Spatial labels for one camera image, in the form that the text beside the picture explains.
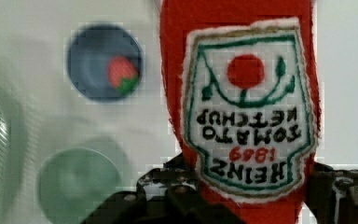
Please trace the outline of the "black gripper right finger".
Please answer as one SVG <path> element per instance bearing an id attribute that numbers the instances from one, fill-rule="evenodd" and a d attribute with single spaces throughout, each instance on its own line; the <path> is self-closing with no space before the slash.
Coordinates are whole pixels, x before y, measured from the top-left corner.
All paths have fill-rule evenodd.
<path id="1" fill-rule="evenodd" d="M 358 224 L 358 169 L 335 170 L 315 162 L 305 204 L 317 224 Z"/>

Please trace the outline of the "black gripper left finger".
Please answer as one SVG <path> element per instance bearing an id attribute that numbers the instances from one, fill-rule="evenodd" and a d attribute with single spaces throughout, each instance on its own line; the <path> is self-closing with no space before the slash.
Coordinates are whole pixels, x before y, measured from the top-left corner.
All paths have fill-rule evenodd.
<path id="1" fill-rule="evenodd" d="M 178 155 L 140 177 L 134 191 L 109 196 L 81 224 L 245 224 L 200 195 L 195 173 Z"/>

